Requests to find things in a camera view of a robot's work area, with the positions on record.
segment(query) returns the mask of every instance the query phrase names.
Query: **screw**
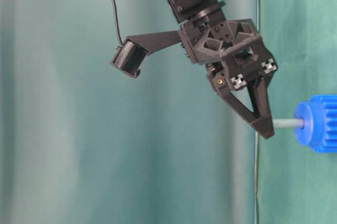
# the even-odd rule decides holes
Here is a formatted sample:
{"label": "screw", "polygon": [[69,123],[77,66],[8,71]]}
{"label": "screw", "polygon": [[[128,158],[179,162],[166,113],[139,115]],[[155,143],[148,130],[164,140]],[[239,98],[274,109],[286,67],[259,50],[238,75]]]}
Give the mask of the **screw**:
{"label": "screw", "polygon": [[207,64],[207,70],[208,71],[214,71],[215,67],[212,64]]}
{"label": "screw", "polygon": [[221,79],[221,78],[219,78],[218,80],[217,80],[217,82],[216,82],[218,85],[221,85],[221,84],[223,84],[223,80]]}

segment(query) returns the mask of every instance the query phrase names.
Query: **curtain fold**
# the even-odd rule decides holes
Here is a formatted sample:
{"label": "curtain fold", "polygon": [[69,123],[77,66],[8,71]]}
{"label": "curtain fold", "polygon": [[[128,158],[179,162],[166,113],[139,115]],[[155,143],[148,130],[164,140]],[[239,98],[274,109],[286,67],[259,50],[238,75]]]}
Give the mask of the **curtain fold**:
{"label": "curtain fold", "polygon": [[[1,223],[253,222],[253,132],[179,45],[129,79],[110,0],[0,5]],[[117,7],[122,36],[179,27],[166,0]]]}
{"label": "curtain fold", "polygon": [[[269,87],[275,118],[313,94],[336,94],[336,0],[261,0],[261,33],[279,64]],[[335,223],[337,156],[315,154],[291,130],[261,141],[260,223]]]}

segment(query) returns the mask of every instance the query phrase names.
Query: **3d printed part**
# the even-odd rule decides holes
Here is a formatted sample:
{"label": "3d printed part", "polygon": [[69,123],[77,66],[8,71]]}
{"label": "3d printed part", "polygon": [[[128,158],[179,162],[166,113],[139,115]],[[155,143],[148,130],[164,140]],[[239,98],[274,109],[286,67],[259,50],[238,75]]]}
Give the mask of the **3d printed part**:
{"label": "3d printed part", "polygon": [[304,120],[302,129],[295,129],[298,142],[316,153],[337,153],[337,95],[314,95],[300,103],[296,119]]}
{"label": "3d printed part", "polygon": [[[212,90],[262,137],[273,136],[267,89],[278,66],[253,21],[228,21],[222,11],[224,1],[167,2],[180,23],[180,29],[127,36],[123,42],[120,41],[111,64],[128,76],[137,78],[147,56],[181,43],[191,63],[205,65]],[[115,25],[119,37],[117,17]],[[252,110],[233,94],[244,88],[250,95]]]}

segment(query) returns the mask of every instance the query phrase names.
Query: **black cable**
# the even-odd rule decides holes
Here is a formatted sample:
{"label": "black cable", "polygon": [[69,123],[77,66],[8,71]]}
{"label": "black cable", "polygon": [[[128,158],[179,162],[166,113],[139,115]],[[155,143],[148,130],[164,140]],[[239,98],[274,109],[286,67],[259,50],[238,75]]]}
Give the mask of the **black cable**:
{"label": "black cable", "polygon": [[122,38],[121,38],[121,34],[120,34],[120,26],[118,24],[118,15],[117,15],[116,0],[111,0],[111,1],[112,1],[113,10],[114,10],[115,30],[116,30],[116,35],[117,35],[117,38],[118,38],[118,42],[119,42],[120,46],[124,46]]}

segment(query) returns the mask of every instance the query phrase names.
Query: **teal backdrop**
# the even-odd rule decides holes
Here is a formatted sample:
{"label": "teal backdrop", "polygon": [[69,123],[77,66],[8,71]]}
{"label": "teal backdrop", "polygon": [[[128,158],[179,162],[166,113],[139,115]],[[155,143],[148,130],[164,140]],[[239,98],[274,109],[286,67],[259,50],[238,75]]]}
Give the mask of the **teal backdrop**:
{"label": "teal backdrop", "polygon": [[[280,70],[269,88],[275,118],[313,94],[337,94],[337,0],[261,0],[261,32]],[[337,223],[337,155],[300,146],[291,130],[260,141],[260,223]]]}

